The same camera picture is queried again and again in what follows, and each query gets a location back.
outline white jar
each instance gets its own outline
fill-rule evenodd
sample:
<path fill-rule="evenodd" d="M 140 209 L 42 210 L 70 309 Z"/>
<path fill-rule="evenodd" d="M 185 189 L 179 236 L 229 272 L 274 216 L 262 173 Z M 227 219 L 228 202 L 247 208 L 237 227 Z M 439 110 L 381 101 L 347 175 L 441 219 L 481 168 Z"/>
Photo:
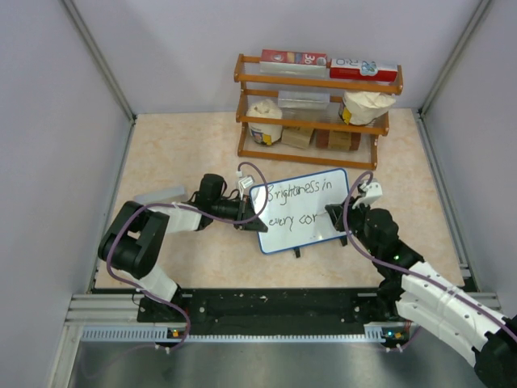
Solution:
<path fill-rule="evenodd" d="M 263 99 L 250 106 L 246 113 L 248 117 L 281 119 L 282 110 L 270 99 Z M 282 125 L 248 123 L 253 140 L 259 144 L 271 146 L 282 137 Z"/>

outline wooden spice rack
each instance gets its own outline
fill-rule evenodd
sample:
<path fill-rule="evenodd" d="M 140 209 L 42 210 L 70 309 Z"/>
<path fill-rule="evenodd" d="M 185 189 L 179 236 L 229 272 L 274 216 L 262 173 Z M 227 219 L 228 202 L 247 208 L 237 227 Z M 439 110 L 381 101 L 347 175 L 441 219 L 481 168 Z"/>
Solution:
<path fill-rule="evenodd" d="M 246 116 L 248 110 L 248 96 L 263 96 L 276 98 L 278 91 L 249 89 L 248 82 L 268 83 L 278 85 L 293 85 L 293 86 L 307 86 L 307 87 L 322 87 L 330 89 L 340 89 L 349 91 L 377 91 L 382 93 L 399 95 L 402 93 L 403 80 L 402 68 L 398 66 L 398 75 L 392 83 L 379 84 L 376 82 L 354 82 L 347 80 L 336 79 L 318 79 L 318 78 L 302 78 L 302 77 L 283 77 L 267 74 L 246 74 L 244 68 L 245 63 L 260 62 L 260 57 L 247 57 L 239 54 L 235 71 L 233 73 L 233 80 L 241 83 L 241 97 L 237 106 L 236 119 L 238 123 L 242 123 L 241 137 L 238 142 L 237 155 L 250 158 L 265 158 L 274 160 L 285 160 L 290 162 L 304 162 L 312 164 L 323 164 L 338 167 L 353 167 L 365 170 L 375 170 L 377 168 L 377 143 L 379 136 L 386 136 L 389 131 L 389 115 L 384 114 L 377 120 L 374 120 L 368 125 L 347 125 L 344 123 L 326 123 L 319 121 L 304 121 L 304 120 L 285 120 L 285 119 L 269 119 L 262 117 Z M 341 103 L 341 96 L 332 95 L 330 97 L 331 103 Z M 290 127 L 309 127 L 314 129 L 327 129 L 332 131 L 343 131 L 362 133 L 370 136 L 370 162 L 355 162 L 349 160 L 342 160 L 336 158 L 316 158 L 310 156 L 300 156 L 293 154 L 278 154 L 272 152 L 262 152 L 245 150 L 246 137 L 249 136 L 248 123 L 260 124 L 280 124 Z"/>

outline blue whiteboard frame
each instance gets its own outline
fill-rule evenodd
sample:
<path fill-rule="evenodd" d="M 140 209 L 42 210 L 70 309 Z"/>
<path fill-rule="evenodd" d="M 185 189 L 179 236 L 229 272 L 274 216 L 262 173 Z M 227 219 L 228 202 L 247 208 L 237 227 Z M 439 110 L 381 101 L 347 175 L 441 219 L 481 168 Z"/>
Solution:
<path fill-rule="evenodd" d="M 294 180 L 294 179 L 299 179 L 299 178 L 307 178 L 309 176 L 314 176 L 314 175 L 321 175 L 321 174 L 326 174 L 328 172 L 332 172 L 332 171 L 342 171 L 345 173 L 345 182 L 347 184 L 347 195 L 350 193 L 350 186 L 348 184 L 348 173 L 347 173 L 347 170 L 345 170 L 344 168 L 333 168 L 332 170 L 325 170 L 325 171 L 320 171 L 320 172 L 314 172 L 312 174 L 307 174 L 307 175 L 298 175 L 298 176 L 294 176 L 292 178 L 287 178 L 287 179 L 282 179 L 282 180 L 276 180 L 274 182 L 267 182 L 267 184 L 273 184 L 273 183 L 282 183 L 282 182 L 288 182 L 290 180 Z M 251 202 L 253 203 L 253 196 L 252 196 L 252 192 L 254 189 L 256 188 L 262 188 L 264 187 L 264 183 L 262 184 L 257 184 L 255 186 L 253 186 L 252 188 L 250 188 L 250 197 L 251 197 Z M 257 239 L 258 239 L 258 246 L 260 247 L 260 251 L 264 254 L 264 255 L 274 255 L 275 253 L 280 253 L 280 252 L 284 252 L 284 251 L 290 251 L 294 248 L 302 248 L 302 247 L 308 247 L 309 245 L 314 245 L 314 244 L 319 244 L 319 243 L 324 243 L 325 241 L 330 241 L 330 240 L 337 240 L 339 239 L 340 237 L 331 237 L 331 238 L 326 238 L 325 240 L 320 240 L 320 241 L 316 241 L 316 242 L 309 242 L 307 244 L 303 244 L 303 245 L 300 245 L 298 247 L 290 247 L 290 248 L 285 248 L 285 249 L 280 249 L 278 251 L 273 251 L 273 252 L 264 252 L 263 248 L 262 248 L 262 242 L 260 241 L 260 235 L 259 235 L 259 232 L 257 232 Z"/>

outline white wall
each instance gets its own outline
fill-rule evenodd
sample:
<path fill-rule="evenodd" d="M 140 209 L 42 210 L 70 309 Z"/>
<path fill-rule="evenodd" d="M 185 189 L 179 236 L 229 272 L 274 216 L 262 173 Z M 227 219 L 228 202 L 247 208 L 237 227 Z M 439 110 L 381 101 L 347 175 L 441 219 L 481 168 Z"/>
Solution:
<path fill-rule="evenodd" d="M 57 0 L 4 2 L 0 36 L 0 385 L 38 387 L 93 268 L 128 122 Z"/>
<path fill-rule="evenodd" d="M 76 0 L 137 113 L 233 110 L 237 55 L 262 48 L 399 61 L 420 107 L 478 1 Z"/>
<path fill-rule="evenodd" d="M 481 285 L 517 313 L 517 2 L 494 2 L 427 123 Z"/>

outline metal floor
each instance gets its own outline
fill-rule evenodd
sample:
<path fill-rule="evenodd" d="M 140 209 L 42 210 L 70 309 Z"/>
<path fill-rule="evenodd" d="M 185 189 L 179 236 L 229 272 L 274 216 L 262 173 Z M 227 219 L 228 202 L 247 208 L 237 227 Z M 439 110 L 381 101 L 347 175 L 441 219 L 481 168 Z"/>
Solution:
<path fill-rule="evenodd" d="M 69 388 L 384 387 L 482 388 L 473 369 L 425 331 L 402 354 L 377 344 L 187 344 L 169 356 L 139 349 L 96 379 L 134 344 L 81 343 Z"/>

